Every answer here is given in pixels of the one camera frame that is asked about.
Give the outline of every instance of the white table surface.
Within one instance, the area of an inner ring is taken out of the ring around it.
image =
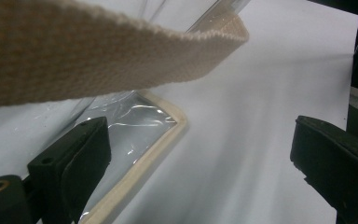
[[[202,79],[152,90],[186,135],[114,222],[334,224],[289,154],[298,115],[345,128],[355,15],[305,0],[253,0],[250,41]]]

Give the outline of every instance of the tan webbing handle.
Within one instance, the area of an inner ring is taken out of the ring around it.
[[[226,21],[183,34],[72,0],[0,0],[0,106],[202,77],[248,38]]]

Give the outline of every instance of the woven fabric strap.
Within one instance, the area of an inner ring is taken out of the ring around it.
[[[0,106],[202,77],[248,38],[226,21],[179,33],[72,0],[0,0]]]

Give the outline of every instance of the clear vinyl sheet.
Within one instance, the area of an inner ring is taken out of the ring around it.
[[[112,160],[89,198],[83,216],[176,124],[169,114],[136,91],[97,97],[76,124],[98,117],[107,118]]]

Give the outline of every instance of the beige trim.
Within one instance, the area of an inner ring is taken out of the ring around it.
[[[185,114],[175,105],[164,101],[149,91],[141,91],[146,99],[158,105],[176,120],[177,124],[163,134],[149,148],[124,177],[94,206],[81,223],[112,223],[133,196],[139,191],[148,177],[168,155],[175,139],[184,131],[187,124]]]
[[[247,39],[235,15],[194,34],[73,0],[0,0],[0,106],[193,80]]]

